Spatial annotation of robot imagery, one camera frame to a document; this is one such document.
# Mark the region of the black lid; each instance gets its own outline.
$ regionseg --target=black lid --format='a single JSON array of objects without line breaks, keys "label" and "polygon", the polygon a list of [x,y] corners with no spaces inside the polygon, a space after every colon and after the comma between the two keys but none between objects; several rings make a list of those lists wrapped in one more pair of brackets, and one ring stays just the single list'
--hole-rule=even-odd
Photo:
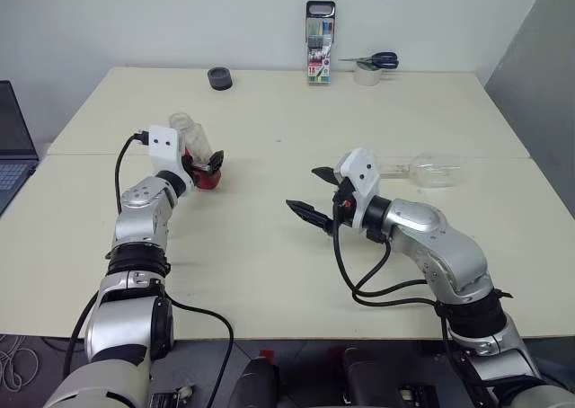
[{"label": "black lid", "polygon": [[217,91],[232,87],[230,70],[224,67],[214,67],[208,71],[209,84]]}]

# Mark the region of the transparent bottle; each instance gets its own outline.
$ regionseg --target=transparent bottle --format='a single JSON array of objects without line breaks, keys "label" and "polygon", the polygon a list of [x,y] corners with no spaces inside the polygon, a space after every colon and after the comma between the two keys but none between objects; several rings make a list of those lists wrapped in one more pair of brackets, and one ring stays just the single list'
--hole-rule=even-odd
[{"label": "transparent bottle", "polygon": [[421,154],[410,164],[382,165],[382,179],[411,179],[424,188],[456,186],[463,180],[462,158],[454,155]]},{"label": "transparent bottle", "polygon": [[209,163],[212,149],[204,129],[198,122],[194,122],[188,113],[174,113],[170,116],[170,127],[178,129],[184,137],[186,150],[195,161],[202,164]]}]

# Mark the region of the tabletop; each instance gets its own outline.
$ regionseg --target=tabletop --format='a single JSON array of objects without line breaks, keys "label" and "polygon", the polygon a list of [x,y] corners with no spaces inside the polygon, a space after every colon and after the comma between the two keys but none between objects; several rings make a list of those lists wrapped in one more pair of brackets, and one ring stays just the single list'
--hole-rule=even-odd
[{"label": "tabletop", "polygon": [[[382,139],[373,149],[380,161],[387,142],[393,141]],[[0,333],[71,333],[106,271],[116,217],[115,159],[49,155],[3,214]],[[218,188],[192,191],[174,210],[166,253],[170,294],[225,315],[238,338],[438,338],[439,321],[428,306],[355,304],[331,239],[284,204],[305,200],[329,212],[332,186],[309,170],[335,162],[298,152],[286,159],[280,150],[231,153]],[[150,170],[147,156],[128,156],[122,190]],[[475,239],[495,285],[515,296],[503,306],[523,336],[575,334],[575,222],[569,212],[529,158],[465,158],[464,173],[464,182],[452,188],[383,180],[380,191],[437,206]],[[381,257],[381,245],[348,228],[341,241],[354,280]],[[420,278],[416,265],[394,254],[370,284],[382,288],[414,278]],[[392,298],[431,297],[427,287],[405,291]],[[174,312],[177,339],[226,336],[209,317]]]},{"label": "tabletop", "polygon": [[219,92],[205,70],[113,68],[49,152],[116,155],[136,130],[185,111],[214,150],[239,157],[339,158],[359,146],[381,157],[528,157],[472,73],[385,73],[373,87],[352,73],[335,73],[327,87],[310,87],[301,71],[234,70],[232,78]]}]

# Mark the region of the red object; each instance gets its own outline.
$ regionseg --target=red object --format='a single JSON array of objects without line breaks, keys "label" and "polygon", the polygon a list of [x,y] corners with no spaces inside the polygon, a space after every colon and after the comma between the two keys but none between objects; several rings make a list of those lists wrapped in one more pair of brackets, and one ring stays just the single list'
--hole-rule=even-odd
[{"label": "red object", "polygon": [[261,350],[260,351],[260,357],[265,357],[266,359],[268,359],[270,361],[270,363],[273,363],[273,358],[276,356],[276,351],[273,350]]},{"label": "red object", "polygon": [[216,188],[220,178],[222,177],[222,173],[219,171],[211,175],[207,173],[198,172],[197,175],[199,177],[199,180],[196,186],[198,186],[198,188],[200,188],[201,190],[213,190],[214,188]]}]

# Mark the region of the silver robotic arm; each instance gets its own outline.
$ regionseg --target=silver robotic arm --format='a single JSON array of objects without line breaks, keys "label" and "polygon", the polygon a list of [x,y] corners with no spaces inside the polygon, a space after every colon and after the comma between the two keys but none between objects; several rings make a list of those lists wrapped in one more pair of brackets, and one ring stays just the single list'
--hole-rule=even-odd
[{"label": "silver robotic arm", "polygon": [[172,210],[193,183],[175,129],[151,127],[148,141],[154,175],[121,196],[110,264],[86,327],[90,363],[63,381],[46,408],[143,408],[151,361],[173,345],[164,252]]},{"label": "silver robotic arm", "polygon": [[[417,264],[437,300],[450,361],[475,406],[555,406],[557,399],[546,399],[548,395],[575,404],[569,392],[552,386],[545,390],[549,386],[539,379],[513,320],[501,308],[500,298],[509,295],[493,287],[487,260],[472,238],[451,227],[437,208],[380,197],[376,159],[366,149],[346,154],[333,169],[320,167],[313,173],[338,187],[333,198],[336,224],[301,201],[287,204],[328,235],[344,224],[376,242],[390,239],[393,251]],[[461,347],[460,354],[448,348],[447,332]],[[524,391],[541,398],[535,405],[524,405],[525,397],[513,397]]]}]

